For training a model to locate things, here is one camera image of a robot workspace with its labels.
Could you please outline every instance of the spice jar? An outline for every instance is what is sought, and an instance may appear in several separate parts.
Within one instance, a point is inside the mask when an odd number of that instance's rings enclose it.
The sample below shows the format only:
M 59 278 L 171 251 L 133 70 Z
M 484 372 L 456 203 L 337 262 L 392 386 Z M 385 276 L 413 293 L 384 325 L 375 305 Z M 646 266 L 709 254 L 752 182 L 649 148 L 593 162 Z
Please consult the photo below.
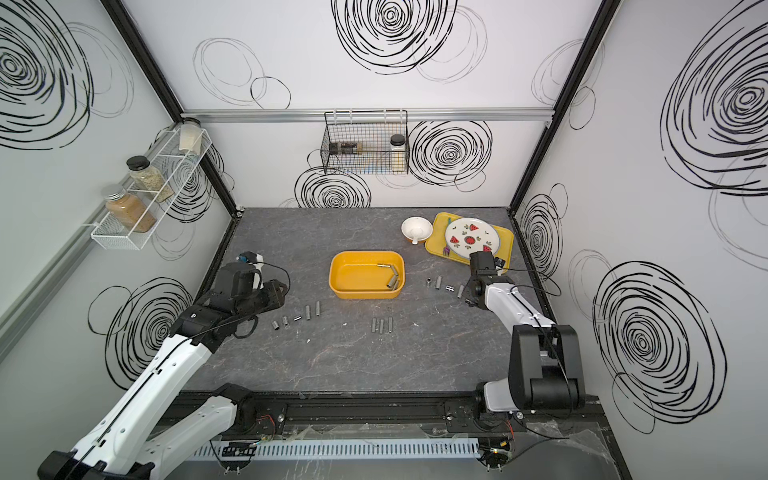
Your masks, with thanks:
M 185 118 L 179 132 L 179 150 L 184 154 L 200 154 L 203 141 L 203 129 L 196 118 Z
M 149 160 L 144 155 L 131 157 L 125 163 L 128 165 L 131 178 L 134 179 L 141 190 L 160 192 L 157 194 L 158 202 L 164 202 L 173 196 L 174 191 L 169 185 L 165 185 L 163 174 L 157 167 L 149 165 Z
M 406 136 L 394 134 L 389 138 L 389 151 L 391 152 L 389 166 L 394 174 L 406 172 Z
M 134 232 L 145 233 L 154 225 L 156 220 L 147 210 L 144 202 L 139 200 L 139 197 L 126 192 L 122 186 L 107 185 L 101 189 L 101 195 L 107 200 L 105 204 L 107 210 L 112 212 L 114 217 L 129 230 L 133 228 Z

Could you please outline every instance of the yellow plastic bin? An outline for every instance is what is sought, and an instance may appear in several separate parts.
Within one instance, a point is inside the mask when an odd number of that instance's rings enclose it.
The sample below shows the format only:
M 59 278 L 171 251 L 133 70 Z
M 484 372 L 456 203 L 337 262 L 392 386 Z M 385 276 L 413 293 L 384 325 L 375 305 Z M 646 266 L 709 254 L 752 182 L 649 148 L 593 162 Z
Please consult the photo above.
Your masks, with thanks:
M 399 276 L 399 285 L 394 290 L 386 286 L 392 278 L 392 269 L 377 266 L 386 263 L 395 267 Z M 328 284 L 336 296 L 343 299 L 395 298 L 406 284 L 406 263 L 397 252 L 342 252 L 331 262 Z

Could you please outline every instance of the white jar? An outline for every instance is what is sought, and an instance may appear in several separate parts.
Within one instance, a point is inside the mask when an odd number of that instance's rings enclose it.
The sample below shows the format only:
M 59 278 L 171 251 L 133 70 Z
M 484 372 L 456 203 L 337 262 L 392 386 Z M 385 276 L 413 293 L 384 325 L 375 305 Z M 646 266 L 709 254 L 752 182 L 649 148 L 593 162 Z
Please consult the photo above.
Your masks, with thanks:
M 186 154 L 200 155 L 200 144 L 203 141 L 203 130 L 196 118 L 185 118 L 179 132 L 179 150 Z

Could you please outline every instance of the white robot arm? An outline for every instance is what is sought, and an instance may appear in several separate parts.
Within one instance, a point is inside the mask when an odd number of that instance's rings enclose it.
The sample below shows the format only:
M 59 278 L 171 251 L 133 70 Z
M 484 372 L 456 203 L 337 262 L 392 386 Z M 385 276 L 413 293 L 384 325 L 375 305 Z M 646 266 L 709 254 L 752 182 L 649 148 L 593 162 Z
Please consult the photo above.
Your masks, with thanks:
M 261 255 L 246 252 L 237 259 L 223 266 L 211 290 L 179 315 L 157 355 L 104 419 L 70 452 L 52 452 L 43 461 L 40 479 L 161 480 L 234 425 L 243 389 L 224 386 L 187 418 L 147 440 L 187 380 L 237 325 L 252 320 L 255 329 L 258 313 L 285 303 L 286 285 L 262 281 Z
M 576 409 L 584 406 L 584 374 L 576 331 L 541 315 L 506 276 L 489 252 L 472 253 L 464 290 L 470 306 L 491 310 L 512 335 L 508 377 L 483 387 L 493 412 Z

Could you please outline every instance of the watermelon pattern plate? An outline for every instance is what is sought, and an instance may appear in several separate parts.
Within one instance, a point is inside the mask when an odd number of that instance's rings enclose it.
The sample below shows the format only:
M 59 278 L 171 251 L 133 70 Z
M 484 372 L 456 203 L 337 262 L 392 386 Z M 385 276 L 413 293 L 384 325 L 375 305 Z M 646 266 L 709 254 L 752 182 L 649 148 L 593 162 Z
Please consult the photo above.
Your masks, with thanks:
M 445 244 L 456 255 L 469 258 L 473 252 L 495 255 L 502 241 L 488 223 L 478 218 L 457 218 L 445 228 Z

